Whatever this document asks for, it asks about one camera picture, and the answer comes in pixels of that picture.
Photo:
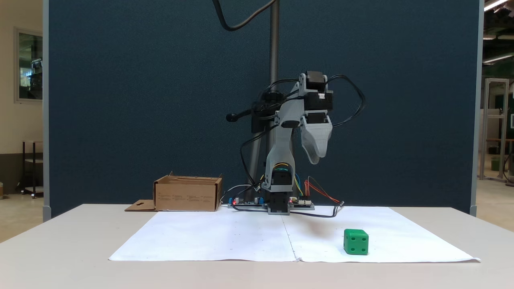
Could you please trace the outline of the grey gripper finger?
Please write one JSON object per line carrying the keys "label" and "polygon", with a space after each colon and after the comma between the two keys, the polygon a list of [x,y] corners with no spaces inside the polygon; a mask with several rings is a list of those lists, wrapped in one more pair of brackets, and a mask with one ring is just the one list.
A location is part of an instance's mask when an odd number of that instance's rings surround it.
{"label": "grey gripper finger", "polygon": [[315,161],[310,162],[311,164],[318,164],[320,159],[324,158],[327,153],[328,141],[332,136],[332,121],[330,117],[327,117],[328,122],[318,122],[318,123],[307,123],[307,126],[310,128],[310,133],[312,136],[314,148],[315,148]]}
{"label": "grey gripper finger", "polygon": [[301,121],[300,132],[301,132],[302,148],[305,151],[308,160],[310,162],[314,162],[315,161],[315,148],[314,148],[312,136],[310,133],[310,128],[307,126],[307,123],[304,120]]}

